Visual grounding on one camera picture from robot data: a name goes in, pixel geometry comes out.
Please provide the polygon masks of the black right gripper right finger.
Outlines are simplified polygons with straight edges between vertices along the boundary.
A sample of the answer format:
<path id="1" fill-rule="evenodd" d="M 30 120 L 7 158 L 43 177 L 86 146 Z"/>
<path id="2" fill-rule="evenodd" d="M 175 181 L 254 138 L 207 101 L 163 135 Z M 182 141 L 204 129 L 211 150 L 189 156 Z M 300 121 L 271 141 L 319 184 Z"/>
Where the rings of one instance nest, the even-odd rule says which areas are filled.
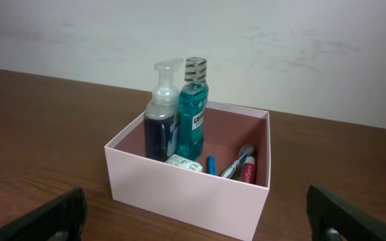
<path id="1" fill-rule="evenodd" d="M 386 223 L 322 187 L 311 185 L 306 201 L 313 241 L 386 240 Z"/>

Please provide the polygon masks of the blue white toothbrush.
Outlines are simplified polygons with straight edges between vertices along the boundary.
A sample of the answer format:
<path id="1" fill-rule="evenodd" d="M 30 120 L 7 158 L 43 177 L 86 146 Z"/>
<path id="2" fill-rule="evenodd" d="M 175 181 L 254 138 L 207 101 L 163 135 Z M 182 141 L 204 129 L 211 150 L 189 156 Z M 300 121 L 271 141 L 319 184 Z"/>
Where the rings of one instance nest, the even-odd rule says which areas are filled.
<path id="1" fill-rule="evenodd" d="M 234 163 L 229 167 L 227 167 L 220 176 L 222 178 L 231 179 L 235 174 L 235 172 L 237 171 L 237 169 L 239 168 L 239 165 L 243 164 L 247 157 L 252 156 L 252 154 L 254 153 L 254 150 L 255 150 L 254 146 L 244 145 L 239 151 L 238 157 L 234 161 Z"/>

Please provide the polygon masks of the blue disposable razor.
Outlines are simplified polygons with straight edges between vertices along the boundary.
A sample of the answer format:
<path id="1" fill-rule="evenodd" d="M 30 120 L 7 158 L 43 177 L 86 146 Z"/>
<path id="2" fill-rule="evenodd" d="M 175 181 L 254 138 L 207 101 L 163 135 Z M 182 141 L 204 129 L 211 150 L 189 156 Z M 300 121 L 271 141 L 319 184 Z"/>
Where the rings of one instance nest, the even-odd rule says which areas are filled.
<path id="1" fill-rule="evenodd" d="M 209 156 L 208 159 L 207 159 L 207 170 L 208 170 L 208 174 L 210 174 L 210 175 L 217 175 L 217 172 L 216 172 L 216 162 L 215 162 L 213 156 Z"/>

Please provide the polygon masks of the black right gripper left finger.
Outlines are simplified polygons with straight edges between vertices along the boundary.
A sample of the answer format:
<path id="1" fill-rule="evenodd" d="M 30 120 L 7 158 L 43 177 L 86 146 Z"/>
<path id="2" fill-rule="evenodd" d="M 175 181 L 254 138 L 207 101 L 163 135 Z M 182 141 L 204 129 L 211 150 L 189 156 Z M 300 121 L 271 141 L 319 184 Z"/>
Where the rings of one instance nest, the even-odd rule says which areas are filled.
<path id="1" fill-rule="evenodd" d="M 0 240 L 81 240 L 88 215 L 84 191 L 76 187 L 0 228 Z"/>

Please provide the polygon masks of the green soap bar box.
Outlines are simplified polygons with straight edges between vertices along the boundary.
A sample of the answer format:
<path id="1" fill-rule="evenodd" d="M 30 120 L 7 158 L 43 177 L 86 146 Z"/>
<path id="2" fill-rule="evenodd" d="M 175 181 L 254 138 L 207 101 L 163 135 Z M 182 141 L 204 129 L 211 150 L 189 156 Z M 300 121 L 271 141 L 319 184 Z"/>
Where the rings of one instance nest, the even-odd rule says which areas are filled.
<path id="1" fill-rule="evenodd" d="M 177 154 L 173 154 L 172 156 L 170 156 L 168 160 L 165 161 L 165 163 L 168 165 L 173 165 L 176 167 L 181 167 L 192 171 L 199 171 L 199 172 L 203 171 L 203 167 L 198 162 L 189 160 L 185 157 L 181 157 Z"/>

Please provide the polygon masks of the blue mouthwash bottle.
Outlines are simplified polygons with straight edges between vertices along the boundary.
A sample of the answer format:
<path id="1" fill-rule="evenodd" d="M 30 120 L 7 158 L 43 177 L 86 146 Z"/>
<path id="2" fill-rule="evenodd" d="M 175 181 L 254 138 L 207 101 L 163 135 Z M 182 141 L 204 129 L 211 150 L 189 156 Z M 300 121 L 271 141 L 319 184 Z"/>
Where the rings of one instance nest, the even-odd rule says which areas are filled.
<path id="1" fill-rule="evenodd" d="M 207 61 L 204 58 L 186 59 L 186 84 L 180 91 L 178 117 L 177 155 L 196 161 L 204 144 L 204 109 L 208 101 L 209 87 L 206 83 Z"/>

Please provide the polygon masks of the purple foam soap dispenser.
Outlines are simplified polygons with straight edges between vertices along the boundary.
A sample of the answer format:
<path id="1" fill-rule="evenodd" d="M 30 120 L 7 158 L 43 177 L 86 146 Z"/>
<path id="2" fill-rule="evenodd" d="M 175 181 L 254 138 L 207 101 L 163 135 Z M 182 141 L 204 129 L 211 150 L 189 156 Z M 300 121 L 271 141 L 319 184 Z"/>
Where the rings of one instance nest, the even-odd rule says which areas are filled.
<path id="1" fill-rule="evenodd" d="M 179 91 L 174 85 L 174 72 L 184 63 L 173 58 L 155 63 L 158 84 L 145 109 L 145 154 L 156 161 L 166 161 L 177 147 Z"/>

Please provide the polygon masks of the green toothpaste tube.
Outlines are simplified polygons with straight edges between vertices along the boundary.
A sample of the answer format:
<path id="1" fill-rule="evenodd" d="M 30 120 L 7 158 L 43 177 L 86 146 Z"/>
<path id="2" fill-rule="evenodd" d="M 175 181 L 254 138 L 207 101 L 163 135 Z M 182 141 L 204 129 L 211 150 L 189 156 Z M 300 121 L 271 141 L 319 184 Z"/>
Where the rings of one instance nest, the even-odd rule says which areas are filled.
<path id="1" fill-rule="evenodd" d="M 255 173 L 255 158 L 253 156 L 248 156 L 242 165 L 239 181 L 254 184 Z"/>

